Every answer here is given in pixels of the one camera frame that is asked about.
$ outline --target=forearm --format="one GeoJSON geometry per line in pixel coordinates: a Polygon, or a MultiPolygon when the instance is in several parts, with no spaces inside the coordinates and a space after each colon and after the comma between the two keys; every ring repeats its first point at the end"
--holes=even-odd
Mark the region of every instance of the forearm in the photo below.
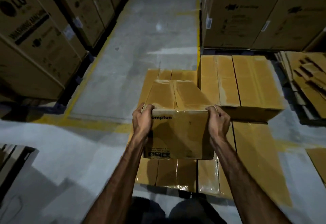
{"type": "Polygon", "coordinates": [[[134,134],[104,190],[83,223],[123,223],[141,159],[144,136],[134,134]]]}
{"type": "Polygon", "coordinates": [[[213,147],[229,183],[243,223],[290,223],[248,173],[225,138],[214,137],[213,147]]]}

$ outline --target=person's left hand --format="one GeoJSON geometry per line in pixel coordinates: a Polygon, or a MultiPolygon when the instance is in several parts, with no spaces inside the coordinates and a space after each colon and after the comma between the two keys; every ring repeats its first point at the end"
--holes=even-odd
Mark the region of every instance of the person's left hand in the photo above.
{"type": "Polygon", "coordinates": [[[134,134],[140,135],[142,138],[146,138],[150,132],[152,121],[153,105],[148,105],[146,109],[141,113],[145,103],[141,103],[140,106],[132,113],[132,126],[134,128],[134,134]]]}

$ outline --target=hand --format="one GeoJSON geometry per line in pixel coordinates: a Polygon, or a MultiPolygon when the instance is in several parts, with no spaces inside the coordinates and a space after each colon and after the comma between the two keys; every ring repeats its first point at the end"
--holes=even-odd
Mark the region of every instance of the hand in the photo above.
{"type": "Polygon", "coordinates": [[[209,111],[208,131],[213,140],[226,140],[230,126],[230,116],[217,105],[206,108],[209,111]]]}
{"type": "Polygon", "coordinates": [[[149,131],[152,128],[152,110],[153,105],[148,105],[146,109],[141,113],[145,103],[141,103],[140,106],[132,113],[132,126],[134,128],[134,134],[140,135],[141,138],[146,138],[149,131]]]}

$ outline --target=concrete floor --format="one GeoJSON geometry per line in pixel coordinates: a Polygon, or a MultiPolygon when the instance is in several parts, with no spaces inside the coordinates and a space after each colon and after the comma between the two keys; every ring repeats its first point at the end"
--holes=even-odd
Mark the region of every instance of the concrete floor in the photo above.
{"type": "MultiPolygon", "coordinates": [[[[130,130],[127,124],[147,69],[196,69],[198,1],[129,0],[94,71],[88,72],[85,88],[74,96],[77,101],[68,116],[73,121],[58,126],[45,121],[0,121],[2,143],[38,150],[27,160],[6,195],[0,223],[82,220],[124,151],[130,130]],[[125,123],[126,128],[116,128],[116,132],[86,129],[79,126],[83,120],[108,125],[125,123]]],[[[281,208],[293,223],[324,223],[326,189],[304,148],[326,146],[326,128],[300,125],[290,106],[269,125],[278,140],[293,201],[293,208],[281,208]]],[[[166,214],[182,201],[175,190],[138,184],[134,196],[156,201],[166,214]]],[[[234,202],[215,197],[208,200],[227,223],[241,223],[234,202]]]]}

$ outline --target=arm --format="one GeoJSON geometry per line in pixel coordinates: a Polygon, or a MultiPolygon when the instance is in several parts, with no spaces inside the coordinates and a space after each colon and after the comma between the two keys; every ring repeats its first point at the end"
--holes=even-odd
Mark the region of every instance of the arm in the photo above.
{"type": "Polygon", "coordinates": [[[210,143],[218,156],[243,223],[291,223],[248,173],[226,140],[230,116],[217,105],[210,113],[210,143]]]}
{"type": "Polygon", "coordinates": [[[124,223],[131,204],[141,154],[152,128],[151,114],[154,106],[148,105],[141,113],[143,106],[144,103],[134,111],[132,115],[134,134],[131,141],[83,223],[124,223]]]}

